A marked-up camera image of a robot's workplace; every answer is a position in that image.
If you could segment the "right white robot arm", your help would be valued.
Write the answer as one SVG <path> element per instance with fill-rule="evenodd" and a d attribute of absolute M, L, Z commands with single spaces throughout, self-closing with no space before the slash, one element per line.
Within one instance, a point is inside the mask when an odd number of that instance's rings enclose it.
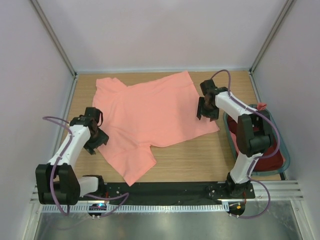
<path fill-rule="evenodd" d="M 199 98 L 197 118 L 215 121 L 220 110 L 236 122 L 238 155 L 225 181 L 225 192 L 238 198 L 249 187 L 250 176 L 257 161 L 274 144 L 274 128 L 270 113 L 250 107 L 236 98 L 226 87 L 217 87 L 212 79 L 200 84 L 203 97 Z"/>

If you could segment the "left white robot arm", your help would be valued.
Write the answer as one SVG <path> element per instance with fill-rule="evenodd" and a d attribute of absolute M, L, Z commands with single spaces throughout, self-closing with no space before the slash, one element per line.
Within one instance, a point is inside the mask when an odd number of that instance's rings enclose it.
<path fill-rule="evenodd" d="M 101 200 L 106 194 L 103 177 L 84 175 L 77 178 L 74 167 L 82 150 L 95 155 L 98 147 L 107 144 L 109 136 L 100 128 L 103 113 L 96 107 L 87 107 L 84 114 L 71 121 L 51 116 L 45 116 L 44 120 L 65 128 L 67 136 L 55 155 L 35 169 L 39 202 L 42 205 L 74 206 L 87 195 Z"/>

